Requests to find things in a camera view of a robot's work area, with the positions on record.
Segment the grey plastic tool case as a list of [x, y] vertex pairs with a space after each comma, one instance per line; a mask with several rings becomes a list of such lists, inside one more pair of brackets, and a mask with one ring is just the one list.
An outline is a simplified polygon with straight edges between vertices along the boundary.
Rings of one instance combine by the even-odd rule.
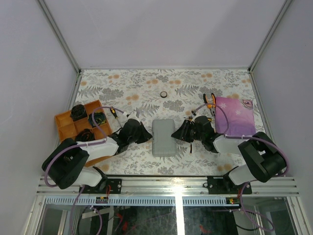
[[171, 137], [175, 131], [173, 119], [155, 119], [152, 122], [152, 155], [154, 157], [172, 157], [176, 155], [177, 143]]

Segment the yellow black screwdriver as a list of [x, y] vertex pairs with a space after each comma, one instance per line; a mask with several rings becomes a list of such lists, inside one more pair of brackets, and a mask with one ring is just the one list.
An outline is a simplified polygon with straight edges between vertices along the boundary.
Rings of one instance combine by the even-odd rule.
[[116, 113], [116, 110], [113, 107], [110, 107], [110, 112], [111, 114], [114, 116], [115, 120], [118, 122], [119, 126], [122, 127], [120, 121], [119, 121], [119, 117]]

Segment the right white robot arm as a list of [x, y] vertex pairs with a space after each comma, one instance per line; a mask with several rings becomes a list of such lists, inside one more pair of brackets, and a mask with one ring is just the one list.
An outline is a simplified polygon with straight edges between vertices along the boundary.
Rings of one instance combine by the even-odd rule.
[[206, 116], [185, 120], [171, 137], [188, 143], [200, 141], [209, 152], [241, 155], [245, 164], [224, 175], [223, 188], [228, 193], [236, 192], [246, 182], [265, 183], [289, 169], [285, 154], [264, 132], [240, 137], [220, 134]]

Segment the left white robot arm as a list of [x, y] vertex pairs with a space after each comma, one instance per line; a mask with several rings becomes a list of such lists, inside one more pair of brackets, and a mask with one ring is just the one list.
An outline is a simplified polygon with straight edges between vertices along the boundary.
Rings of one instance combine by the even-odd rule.
[[95, 166], [86, 167], [86, 163], [118, 155], [130, 144], [141, 144], [152, 137], [141, 121], [131, 118], [119, 131], [100, 140], [76, 142], [71, 138], [65, 139], [42, 165], [45, 184], [59, 189], [77, 184], [102, 193], [108, 185], [107, 176]]

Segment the screwdriver bit set holder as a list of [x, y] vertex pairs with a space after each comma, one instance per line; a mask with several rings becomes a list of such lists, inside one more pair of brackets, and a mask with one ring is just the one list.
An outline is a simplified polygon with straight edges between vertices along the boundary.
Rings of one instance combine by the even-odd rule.
[[187, 116], [187, 117], [184, 117], [185, 120], [188, 120], [190, 122], [194, 122], [195, 120], [195, 116]]

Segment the orange black pliers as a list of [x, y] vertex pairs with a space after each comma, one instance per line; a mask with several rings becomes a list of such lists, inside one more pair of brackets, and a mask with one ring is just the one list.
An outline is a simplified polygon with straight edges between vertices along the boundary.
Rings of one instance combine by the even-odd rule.
[[215, 108], [216, 97], [215, 97], [214, 93], [211, 93], [210, 98], [208, 95], [203, 94], [203, 101], [205, 102], [205, 104], [207, 104], [207, 108], [209, 109], [211, 115], [213, 117], [215, 117], [215, 115], [216, 115], [216, 108]]

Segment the small black tape roll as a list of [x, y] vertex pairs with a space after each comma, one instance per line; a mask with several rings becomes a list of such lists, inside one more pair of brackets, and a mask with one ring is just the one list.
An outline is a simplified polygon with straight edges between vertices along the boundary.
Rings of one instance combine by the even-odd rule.
[[161, 98], [166, 98], [167, 97], [167, 92], [166, 91], [162, 91], [161, 93], [160, 93], [160, 97]]

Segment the orange wooden divided tray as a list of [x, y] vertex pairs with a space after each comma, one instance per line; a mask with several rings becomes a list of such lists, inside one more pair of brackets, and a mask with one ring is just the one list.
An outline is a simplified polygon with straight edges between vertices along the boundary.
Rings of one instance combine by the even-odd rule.
[[95, 140], [102, 139], [104, 137], [103, 134], [106, 135], [112, 134], [112, 129], [110, 127], [108, 120], [106, 124], [100, 126], [98, 126], [94, 120], [93, 122], [96, 125], [95, 128], [92, 128], [88, 122], [89, 115], [90, 114], [93, 115], [95, 112], [103, 112], [106, 116], [105, 111], [103, 109], [100, 109], [100, 107], [102, 106], [101, 102], [99, 100], [95, 100], [93, 102], [83, 105], [87, 112], [87, 117], [83, 119], [73, 121], [70, 117], [71, 110], [68, 110], [61, 114], [57, 114], [54, 117], [60, 141], [64, 141], [65, 139], [68, 138], [74, 140], [75, 137], [86, 128], [91, 129], [94, 132]]

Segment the black orange rolled belt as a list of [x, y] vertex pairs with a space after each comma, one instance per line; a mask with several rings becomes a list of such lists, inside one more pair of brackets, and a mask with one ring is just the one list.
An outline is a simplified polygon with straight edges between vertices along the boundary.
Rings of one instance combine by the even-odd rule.
[[91, 129], [84, 129], [81, 131], [74, 139], [75, 141], [80, 141], [80, 142], [87, 142], [87, 141], [94, 141], [95, 140], [95, 135], [94, 132]]

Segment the purple folded cloth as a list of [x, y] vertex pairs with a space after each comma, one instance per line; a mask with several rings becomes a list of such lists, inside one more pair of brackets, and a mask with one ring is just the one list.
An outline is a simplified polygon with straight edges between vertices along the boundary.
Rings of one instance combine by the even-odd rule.
[[253, 101], [216, 97], [215, 129], [230, 136], [250, 136], [256, 133]]

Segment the aluminium front rail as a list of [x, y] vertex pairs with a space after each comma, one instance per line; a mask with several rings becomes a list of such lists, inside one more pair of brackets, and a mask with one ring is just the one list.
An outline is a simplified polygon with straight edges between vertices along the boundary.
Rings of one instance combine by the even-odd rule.
[[[182, 193], [184, 196], [208, 195], [215, 186], [207, 183], [207, 177], [148, 177], [109, 176], [121, 179], [121, 194], [125, 196], [170, 196]], [[293, 177], [278, 177], [266, 183], [251, 182], [251, 194], [245, 197], [298, 197], [300, 191]]]

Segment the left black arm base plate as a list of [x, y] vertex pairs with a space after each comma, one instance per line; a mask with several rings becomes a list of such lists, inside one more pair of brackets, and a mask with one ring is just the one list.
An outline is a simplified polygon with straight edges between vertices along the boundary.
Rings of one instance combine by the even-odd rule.
[[100, 182], [97, 193], [101, 194], [120, 194], [122, 189], [122, 179], [106, 179]]

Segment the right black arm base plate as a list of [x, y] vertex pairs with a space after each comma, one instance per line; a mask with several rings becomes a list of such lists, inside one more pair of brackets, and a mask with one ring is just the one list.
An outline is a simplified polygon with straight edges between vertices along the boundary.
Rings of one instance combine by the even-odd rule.
[[207, 176], [208, 193], [213, 195], [240, 194], [244, 184], [235, 185], [230, 179], [223, 176]]

